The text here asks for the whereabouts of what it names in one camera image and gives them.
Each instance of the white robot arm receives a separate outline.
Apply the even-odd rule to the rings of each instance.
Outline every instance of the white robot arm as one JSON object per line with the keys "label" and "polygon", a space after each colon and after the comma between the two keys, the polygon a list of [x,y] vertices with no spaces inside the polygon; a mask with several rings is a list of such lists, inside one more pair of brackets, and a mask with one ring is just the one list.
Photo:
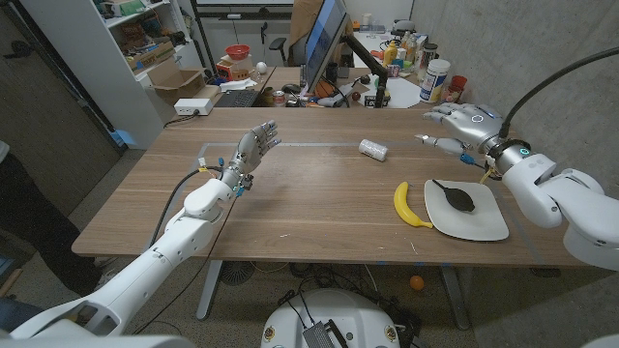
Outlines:
{"label": "white robot arm", "polygon": [[419,135],[424,143],[449,153],[470,149],[486,155],[489,167],[502,174],[529,220],[552,228],[565,217],[570,223],[564,237],[566,249],[585,263],[619,271],[619,201],[605,196],[595,179],[575,169],[553,176],[554,161],[534,154],[522,140],[499,137],[503,118],[487,105],[446,102],[424,118],[442,124],[454,137]]}
{"label": "white robot arm", "polygon": [[185,199],[184,208],[166,225],[163,236],[98,291],[58,305],[11,332],[13,339],[119,335],[169,274],[206,247],[213,225],[221,218],[219,201],[249,189],[250,173],[280,141],[269,121],[247,132],[221,179],[211,179]]}

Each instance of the keyboard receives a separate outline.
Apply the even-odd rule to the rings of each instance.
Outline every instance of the keyboard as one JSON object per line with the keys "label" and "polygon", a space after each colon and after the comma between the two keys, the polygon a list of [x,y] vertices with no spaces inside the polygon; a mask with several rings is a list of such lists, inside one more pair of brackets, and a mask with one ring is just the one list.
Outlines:
{"label": "keyboard", "polygon": [[260,92],[253,90],[227,91],[215,107],[251,107]]}

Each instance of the person's leg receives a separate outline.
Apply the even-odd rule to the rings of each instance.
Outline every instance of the person's leg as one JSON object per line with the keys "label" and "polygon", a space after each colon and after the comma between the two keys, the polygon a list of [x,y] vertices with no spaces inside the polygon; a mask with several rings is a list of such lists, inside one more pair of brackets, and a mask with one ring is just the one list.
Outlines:
{"label": "person's leg", "polygon": [[11,154],[0,163],[0,228],[32,244],[69,289],[80,296],[95,290],[102,273],[94,258],[71,251],[79,230],[43,196]]}

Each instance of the white plate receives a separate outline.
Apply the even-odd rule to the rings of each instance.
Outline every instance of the white plate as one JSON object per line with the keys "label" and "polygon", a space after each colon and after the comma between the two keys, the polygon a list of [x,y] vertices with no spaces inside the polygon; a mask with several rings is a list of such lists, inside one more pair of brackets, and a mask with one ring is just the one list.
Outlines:
{"label": "white plate", "polygon": [[510,235],[490,188],[475,183],[437,182],[446,188],[462,189],[468,193],[475,210],[466,213],[452,207],[443,189],[428,180],[424,186],[426,209],[436,229],[448,236],[470,241],[501,241]]}

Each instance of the banana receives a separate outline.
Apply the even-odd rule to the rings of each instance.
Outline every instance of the banana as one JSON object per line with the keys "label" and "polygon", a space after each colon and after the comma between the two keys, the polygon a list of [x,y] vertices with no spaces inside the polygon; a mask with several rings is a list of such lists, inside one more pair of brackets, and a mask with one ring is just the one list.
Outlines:
{"label": "banana", "polygon": [[410,208],[408,208],[408,204],[406,204],[406,193],[408,193],[408,183],[403,182],[396,188],[396,194],[394,195],[394,204],[396,205],[396,212],[398,212],[399,217],[411,226],[432,228],[433,225],[431,222],[423,222],[410,210]]}

